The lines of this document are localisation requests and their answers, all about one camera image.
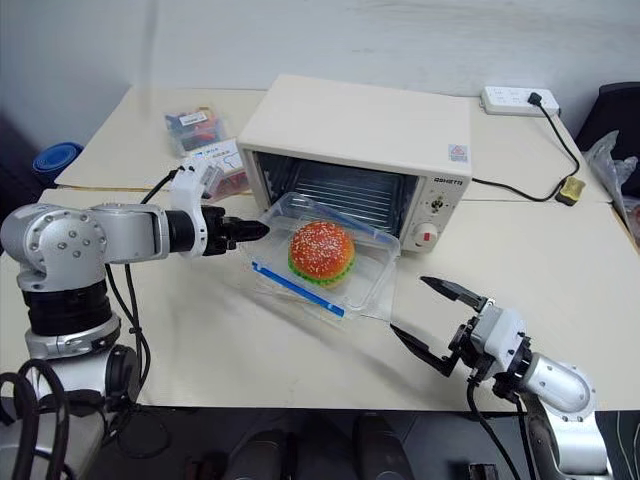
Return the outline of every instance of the oven knob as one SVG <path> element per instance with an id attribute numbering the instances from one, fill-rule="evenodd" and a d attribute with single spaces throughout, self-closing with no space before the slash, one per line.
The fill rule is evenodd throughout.
<path id="1" fill-rule="evenodd" d="M 431 223 L 419 223 L 413 229 L 413 240 L 418 247 L 434 245 L 438 240 L 438 229 Z"/>

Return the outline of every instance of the power strip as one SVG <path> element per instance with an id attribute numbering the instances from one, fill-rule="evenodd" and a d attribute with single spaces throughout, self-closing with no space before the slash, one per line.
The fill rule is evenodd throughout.
<path id="1" fill-rule="evenodd" d="M 544 88 L 484 87 L 480 101 L 489 115 L 543 117 L 544 114 L 538 107 L 527 102 L 533 92 L 542 97 L 542 106 L 549 116 L 558 113 L 558 102 L 551 91 Z"/>

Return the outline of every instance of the plastic bag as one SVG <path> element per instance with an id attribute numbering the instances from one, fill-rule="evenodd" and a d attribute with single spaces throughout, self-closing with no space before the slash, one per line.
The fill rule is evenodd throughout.
<path id="1" fill-rule="evenodd" d="M 164 121 L 181 157 L 224 139 L 222 123 L 209 107 L 165 114 Z"/>
<path id="2" fill-rule="evenodd" d="M 607 133 L 583 153 L 585 160 L 602 182 L 613 199 L 613 206 L 624 220 L 640 246 L 640 204 L 637 199 L 622 196 L 622 184 L 626 182 L 638 165 L 636 157 L 614 160 L 611 151 L 616 146 L 618 130 Z"/>

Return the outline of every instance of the hamburger bun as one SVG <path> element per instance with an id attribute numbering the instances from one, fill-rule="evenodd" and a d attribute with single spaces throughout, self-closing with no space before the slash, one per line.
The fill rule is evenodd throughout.
<path id="1" fill-rule="evenodd" d="M 355 254 L 353 240 L 344 228 L 315 221 L 294 233 L 289 245 L 289 268 L 309 282 L 332 287 L 347 276 Z"/>

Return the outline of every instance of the power cord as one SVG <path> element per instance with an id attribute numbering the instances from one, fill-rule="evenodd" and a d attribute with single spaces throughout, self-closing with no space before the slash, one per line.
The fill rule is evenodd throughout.
<path id="1" fill-rule="evenodd" d="M 168 182 L 173 180 L 173 178 L 178 173 L 178 169 L 171 170 L 162 180 L 160 180 L 155 187 L 151 189 L 151 191 L 145 195 L 145 197 L 140 202 L 141 204 L 146 204 L 151 200 L 160 189 L 166 185 Z M 151 368 L 151 349 L 149 347 L 149 343 L 147 342 L 146 337 L 142 333 L 142 327 L 140 326 L 140 316 L 138 312 L 138 301 L 136 298 L 136 291 L 133 284 L 133 276 L 131 273 L 131 265 L 126 263 L 124 265 L 124 272 L 127 281 L 127 289 L 129 291 L 129 298 L 131 300 L 131 309 L 128 308 L 125 303 L 120 291 L 115 282 L 115 278 L 113 276 L 113 271 L 111 269 L 111 265 L 106 264 L 105 269 L 107 271 L 107 279 L 109 281 L 109 287 L 113 292 L 113 295 L 116 297 L 116 301 L 120 305 L 124 315 L 129 320 L 131 324 L 131 328 L 129 329 L 129 333 L 132 333 L 135 336 L 136 341 L 136 355 L 140 361 L 140 389 L 144 386 L 147 376 L 149 375 L 149 370 Z M 131 423 L 131 419 L 133 415 L 144 415 L 150 416 L 156 419 L 158 425 L 160 426 L 160 430 L 164 433 L 164 441 L 162 444 L 151 451 L 148 452 L 139 452 L 131 450 L 128 446 L 126 446 L 126 442 L 122 440 L 122 434 L 126 430 L 127 426 Z M 106 438 L 102 442 L 102 446 L 106 446 L 113 441 L 116 441 L 120 451 L 124 453 L 127 457 L 133 459 L 147 459 L 152 458 L 160 453 L 164 452 L 167 448 L 171 446 L 172 437 L 168 428 L 164 424 L 164 422 L 160 419 L 159 416 L 153 414 L 152 412 L 144 409 L 141 405 L 137 403 L 132 403 L 124 412 L 122 412 L 116 419 L 114 419 L 112 423 L 112 428 L 109 430 Z"/>
<path id="2" fill-rule="evenodd" d="M 476 418 L 480 422 L 480 425 L 482 425 L 482 428 L 484 428 L 485 432 L 487 432 L 487 434 L 489 435 L 489 437 L 491 438 L 495 446 L 500 451 L 502 458 L 504 458 L 504 461 L 507 462 L 507 466 L 509 467 L 509 470 L 511 470 L 511 474 L 513 475 L 513 478 L 515 480 L 522 480 L 522 478 L 520 477 L 520 474 L 518 473 L 518 469 L 513 463 L 513 460 L 511 460 L 511 457 L 509 456 L 509 453 L 507 452 L 506 448 L 504 448 L 504 445 L 502 445 L 502 442 L 500 441 L 496 433 L 493 431 L 493 428 L 491 428 L 491 425 L 489 425 L 487 420 L 484 418 L 482 413 L 480 413 L 480 411 L 478 410 L 478 407 L 476 406 L 474 393 L 475 393 L 476 387 L 478 386 L 477 380 L 470 377 L 468 382 L 469 382 L 469 385 L 467 385 L 467 403 L 469 404 L 469 409 L 476 416 Z"/>
<path id="3" fill-rule="evenodd" d="M 631 480 L 638 480 L 636 477 L 634 477 L 633 475 L 633 469 L 631 468 L 631 463 L 629 462 L 629 457 L 627 456 L 627 450 L 626 448 L 624 448 L 624 444 L 622 443 L 622 436 L 620 435 L 620 410 L 618 410 L 617 413 L 617 417 L 616 417 L 616 437 L 618 438 L 618 446 L 620 447 L 620 451 L 622 451 L 622 456 L 624 457 L 624 463 L 627 467 L 627 473 L 629 475 L 629 478 Z M 638 431 L 636 430 L 636 435 L 634 438 L 634 445 L 636 445 L 636 441 L 638 437 Z"/>
<path id="4" fill-rule="evenodd" d="M 636 467 L 636 479 L 640 479 L 640 466 L 638 465 L 638 435 L 640 434 L 640 422 L 633 436 L 633 465 Z"/>
<path id="5" fill-rule="evenodd" d="M 522 446 L 524 447 L 524 455 L 527 459 L 527 468 L 529 469 L 529 477 L 531 480 L 536 480 L 536 468 L 533 465 L 533 458 L 531 457 L 531 447 L 529 445 L 529 437 L 527 435 L 527 426 L 524 423 L 524 409 L 522 408 L 522 402 L 518 398 L 516 402 L 516 409 L 518 410 L 518 424 L 520 425 L 520 437 L 522 437 Z"/>
<path id="6" fill-rule="evenodd" d="M 547 113 L 545 108 L 542 106 L 542 97 L 539 94 L 533 92 L 533 93 L 531 93 L 531 95 L 529 95 L 529 99 L 527 101 L 531 105 L 534 105 L 534 106 L 538 107 L 540 109 L 540 111 L 544 114 L 545 118 L 549 122 L 549 125 L 551 125 L 551 128 L 553 129 L 553 132 L 556 134 L 556 137 L 558 138 L 558 140 L 560 140 L 560 143 L 564 147 L 565 151 L 569 154 L 569 157 L 571 157 L 571 159 L 573 160 L 574 167 L 573 167 L 573 170 L 571 171 L 571 173 L 568 174 L 568 175 L 565 175 L 564 177 L 562 177 L 562 180 L 560 180 L 553 187 L 553 190 L 551 190 L 551 193 L 549 193 L 548 195 L 546 195 L 544 197 L 536 197 L 536 196 L 530 195 L 530 194 L 525 193 L 522 190 L 520 190 L 520 189 L 518 189 L 516 187 L 513 187 L 511 185 L 508 185 L 506 183 L 493 182 L 493 181 L 490 181 L 490 180 L 483 180 L 481 178 L 476 178 L 476 177 L 472 178 L 471 181 L 473 181 L 475 183 L 479 183 L 481 185 L 488 185 L 488 186 L 491 186 L 491 187 L 497 187 L 497 188 L 503 188 L 505 190 L 509 190 L 510 192 L 513 192 L 516 195 L 520 195 L 521 197 L 526 198 L 527 200 L 530 200 L 532 202 L 546 202 L 546 201 L 551 200 L 553 197 L 556 196 L 558 191 L 560 191 L 560 189 L 562 189 L 562 187 L 564 186 L 565 182 L 567 181 L 567 179 L 569 177 L 572 177 L 576 173 L 578 173 L 578 171 L 580 170 L 580 162 L 578 161 L 576 156 L 573 154 L 573 152 L 569 149 L 569 147 L 565 143 L 564 139 L 560 135 L 560 132 L 558 132 L 558 129 L 556 128 L 556 125 L 553 123 L 553 120 L 551 120 L 551 117 L 549 116 L 549 114 Z"/>
<path id="7" fill-rule="evenodd" d="M 22 416 L 22 425 L 20 429 L 20 443 L 18 444 L 18 452 L 16 461 L 13 465 L 14 480 L 23 480 L 31 478 L 31 466 L 33 465 L 33 457 L 38 443 L 38 399 L 36 397 L 33 386 L 22 375 L 17 373 L 3 373 L 0 375 L 0 389 L 5 383 L 13 384 L 13 399 L 16 407 L 17 416 Z M 0 402 L 0 417 L 5 425 L 12 424 L 15 420 L 4 410 Z"/>
<path id="8" fill-rule="evenodd" d="M 18 373 L 3 373 L 0 375 L 0 388 L 4 383 L 12 383 L 14 386 L 13 402 L 16 417 L 22 420 L 20 442 L 11 478 L 14 480 L 31 478 L 34 457 L 40 455 L 39 450 L 36 448 L 40 409 L 34 387 L 27 378 L 27 373 L 31 369 L 37 370 L 38 374 L 44 377 L 49 385 L 53 398 L 53 411 L 56 416 L 53 447 L 51 453 L 47 453 L 49 465 L 47 466 L 45 478 L 47 480 L 59 480 L 63 472 L 67 472 L 67 476 L 74 478 L 73 472 L 65 465 L 65 456 L 69 443 L 69 400 L 56 372 L 47 362 L 40 359 L 27 360 L 20 367 Z M 0 418 L 5 424 L 11 424 L 15 421 L 1 404 Z"/>

